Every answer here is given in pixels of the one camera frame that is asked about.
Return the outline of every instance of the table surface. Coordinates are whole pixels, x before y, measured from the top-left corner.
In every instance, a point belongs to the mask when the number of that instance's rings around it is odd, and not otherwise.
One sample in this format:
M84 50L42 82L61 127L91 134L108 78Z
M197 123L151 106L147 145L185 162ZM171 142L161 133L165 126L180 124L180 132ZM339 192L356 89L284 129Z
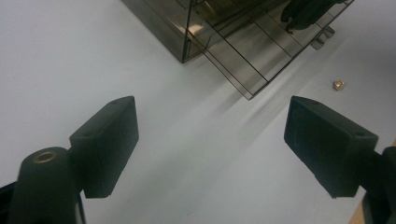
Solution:
M347 223L364 193L332 199L283 141L293 94L396 136L396 2L355 1L247 101L204 56L179 63L119 0L0 1L0 185L107 102L136 99L140 140L88 223ZM347 86L335 91L332 82Z

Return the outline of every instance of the black object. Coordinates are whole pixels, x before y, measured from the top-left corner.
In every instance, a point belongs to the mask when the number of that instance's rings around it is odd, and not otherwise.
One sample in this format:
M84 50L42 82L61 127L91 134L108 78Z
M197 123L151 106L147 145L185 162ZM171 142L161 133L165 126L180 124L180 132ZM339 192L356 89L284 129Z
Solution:
M346 0L291 0L283 9L281 21L291 22L287 30L303 30L320 19L332 6Z
M359 185L366 223L396 214L396 147L374 151L378 137L326 105L292 96L285 141L332 197L354 197Z
M72 147L41 149L0 189L0 223L86 223L79 194L111 194L138 141L134 97L112 101L70 136Z

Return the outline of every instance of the white table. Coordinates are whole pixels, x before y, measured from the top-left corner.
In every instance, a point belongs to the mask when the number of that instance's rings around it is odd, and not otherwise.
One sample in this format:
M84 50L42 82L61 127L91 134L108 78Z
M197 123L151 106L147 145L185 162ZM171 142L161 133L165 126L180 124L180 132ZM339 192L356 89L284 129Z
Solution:
M251 101L204 56L179 63L116 0L0 1L0 186L107 102L136 99L140 141L113 194L83 200L88 223L347 223L283 141L293 94L396 136L396 2L356 1ZM347 82L343 91L332 82Z

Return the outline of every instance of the white tabletop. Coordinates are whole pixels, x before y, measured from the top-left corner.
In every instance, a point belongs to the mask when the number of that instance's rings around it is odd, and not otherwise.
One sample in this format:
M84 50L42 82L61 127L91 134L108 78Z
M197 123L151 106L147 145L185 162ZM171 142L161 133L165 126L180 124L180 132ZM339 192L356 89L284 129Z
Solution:
M83 200L88 223L347 223L283 140L293 94L396 137L396 2L359 0L247 101L204 56L179 63L118 0L0 1L0 186L107 102L136 99L140 140L113 194ZM332 89L341 78L343 91Z

